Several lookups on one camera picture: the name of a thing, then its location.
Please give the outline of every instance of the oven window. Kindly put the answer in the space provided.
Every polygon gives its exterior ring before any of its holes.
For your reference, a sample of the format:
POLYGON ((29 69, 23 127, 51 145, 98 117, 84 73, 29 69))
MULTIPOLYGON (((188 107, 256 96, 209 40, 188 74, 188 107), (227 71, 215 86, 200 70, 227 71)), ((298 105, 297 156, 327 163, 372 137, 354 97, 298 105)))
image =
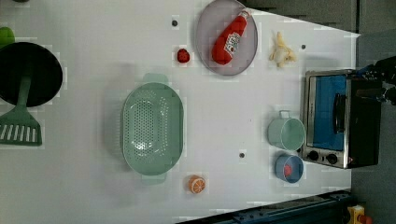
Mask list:
POLYGON ((334 132, 332 112, 335 95, 346 91, 346 76, 316 77, 313 147, 344 149, 344 133, 334 132))

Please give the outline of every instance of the oven knob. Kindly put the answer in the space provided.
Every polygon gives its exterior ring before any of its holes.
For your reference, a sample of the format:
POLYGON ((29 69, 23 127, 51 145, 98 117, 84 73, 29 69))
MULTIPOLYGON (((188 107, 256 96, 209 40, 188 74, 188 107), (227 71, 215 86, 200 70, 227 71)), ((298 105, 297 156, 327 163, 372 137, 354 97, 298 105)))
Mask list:
POLYGON ((330 154, 329 156, 326 157, 326 159, 331 165, 336 164, 338 161, 337 156, 334 154, 330 154))
POLYGON ((311 159, 311 161, 317 161, 319 158, 319 154, 316 151, 310 151, 308 154, 308 158, 311 159))

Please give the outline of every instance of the spatula handle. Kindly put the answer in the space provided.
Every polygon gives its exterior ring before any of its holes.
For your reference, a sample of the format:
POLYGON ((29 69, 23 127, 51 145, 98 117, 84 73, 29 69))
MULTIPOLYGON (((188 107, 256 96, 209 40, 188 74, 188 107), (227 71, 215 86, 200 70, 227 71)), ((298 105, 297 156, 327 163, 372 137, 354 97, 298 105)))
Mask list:
POLYGON ((31 83, 31 74, 32 74, 32 63, 27 62, 26 69, 23 71, 21 76, 21 85, 20 85, 20 92, 18 94, 18 102, 17 105, 24 105, 26 106, 27 99, 29 97, 29 90, 30 90, 30 83, 31 83))

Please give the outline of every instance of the black pan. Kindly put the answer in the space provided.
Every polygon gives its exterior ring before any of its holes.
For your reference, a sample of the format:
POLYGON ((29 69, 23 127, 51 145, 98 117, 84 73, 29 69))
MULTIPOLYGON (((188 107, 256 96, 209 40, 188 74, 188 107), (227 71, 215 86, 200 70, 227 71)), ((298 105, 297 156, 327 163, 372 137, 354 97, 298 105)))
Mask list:
POLYGON ((25 71, 25 62, 33 60, 27 106, 38 106, 51 100, 63 82, 62 67, 47 49, 33 43, 13 43, 0 49, 0 97, 15 105, 25 71))

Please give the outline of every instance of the mug handle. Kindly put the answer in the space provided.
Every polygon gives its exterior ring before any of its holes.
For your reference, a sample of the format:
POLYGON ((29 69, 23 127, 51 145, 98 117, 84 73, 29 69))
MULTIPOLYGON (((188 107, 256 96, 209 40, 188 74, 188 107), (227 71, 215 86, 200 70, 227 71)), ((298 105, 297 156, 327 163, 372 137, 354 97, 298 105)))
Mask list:
POLYGON ((290 111, 289 110, 280 110, 279 111, 279 116, 282 118, 282 119, 289 119, 290 118, 290 111))

